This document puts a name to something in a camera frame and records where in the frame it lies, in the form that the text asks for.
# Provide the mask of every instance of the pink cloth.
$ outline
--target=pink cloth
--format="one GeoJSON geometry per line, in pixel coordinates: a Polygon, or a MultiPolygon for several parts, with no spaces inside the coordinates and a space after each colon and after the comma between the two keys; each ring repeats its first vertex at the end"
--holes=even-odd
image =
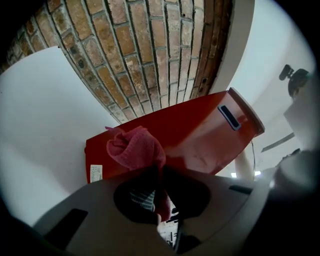
{"type": "MultiPolygon", "coordinates": [[[[148,130],[139,126],[128,132],[119,132],[106,144],[109,156],[129,171],[156,165],[161,179],[166,154],[159,141],[148,130]]],[[[161,221],[170,219],[170,200],[164,189],[155,192],[155,213],[161,221]]]]}

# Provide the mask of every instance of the red bin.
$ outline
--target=red bin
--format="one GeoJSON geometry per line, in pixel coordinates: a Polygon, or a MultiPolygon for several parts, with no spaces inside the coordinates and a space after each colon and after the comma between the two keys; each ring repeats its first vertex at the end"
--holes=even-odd
{"type": "MultiPolygon", "coordinates": [[[[158,139],[166,164],[215,175],[234,160],[265,128],[250,105],[233,88],[189,100],[121,124],[125,132],[143,126],[158,139]]],[[[108,130],[86,141],[85,167],[102,165],[102,178],[128,171],[107,153],[108,130]]]]}

